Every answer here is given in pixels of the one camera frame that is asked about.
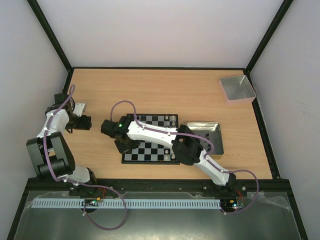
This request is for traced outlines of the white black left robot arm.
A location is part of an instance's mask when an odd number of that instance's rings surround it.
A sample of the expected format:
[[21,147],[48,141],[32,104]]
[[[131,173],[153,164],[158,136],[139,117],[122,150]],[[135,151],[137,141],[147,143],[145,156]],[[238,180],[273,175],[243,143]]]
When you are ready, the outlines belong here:
[[26,142],[36,177],[41,180],[56,179],[74,185],[95,185],[93,171],[76,164],[64,138],[64,131],[88,131],[92,118],[84,115],[84,103],[75,103],[66,93],[54,95],[54,104],[45,111],[46,121],[41,132]]

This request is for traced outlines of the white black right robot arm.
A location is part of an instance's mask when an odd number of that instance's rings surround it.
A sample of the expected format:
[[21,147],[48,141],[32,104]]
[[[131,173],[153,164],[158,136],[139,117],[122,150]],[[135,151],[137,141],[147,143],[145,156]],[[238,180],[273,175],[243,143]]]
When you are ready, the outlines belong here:
[[100,131],[114,139],[121,154],[138,148],[141,141],[162,145],[172,150],[175,158],[181,164],[195,166],[209,176],[222,195],[229,196],[236,189],[235,174],[216,163],[202,146],[201,140],[210,144],[211,150],[214,149],[213,144],[206,138],[194,134],[186,125],[168,128],[143,123],[133,117],[122,116],[116,122],[104,120]]

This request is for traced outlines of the gold metal tin tray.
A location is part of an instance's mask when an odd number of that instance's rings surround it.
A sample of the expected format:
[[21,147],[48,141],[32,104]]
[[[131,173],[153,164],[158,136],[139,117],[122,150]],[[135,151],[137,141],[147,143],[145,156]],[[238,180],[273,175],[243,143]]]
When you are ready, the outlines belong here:
[[221,132],[221,126],[218,122],[209,121],[190,121],[185,123],[195,135],[206,138],[213,143],[213,147],[204,140],[201,140],[203,148],[207,152],[211,152],[210,156],[214,160],[221,159],[224,155],[224,145]]

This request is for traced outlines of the black white chess board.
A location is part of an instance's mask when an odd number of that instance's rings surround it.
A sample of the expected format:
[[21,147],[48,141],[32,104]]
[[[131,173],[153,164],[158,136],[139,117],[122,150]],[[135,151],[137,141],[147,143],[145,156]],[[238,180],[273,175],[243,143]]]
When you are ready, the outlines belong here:
[[[166,127],[164,126],[165,116],[175,116],[176,127],[179,127],[179,117],[177,114],[151,114],[143,113],[138,114],[137,119],[146,124]],[[141,141],[139,147],[133,149],[129,153],[122,155],[122,164],[143,164],[143,165],[179,165],[179,161],[175,157],[175,161],[166,161],[164,150],[166,146],[149,142]]]

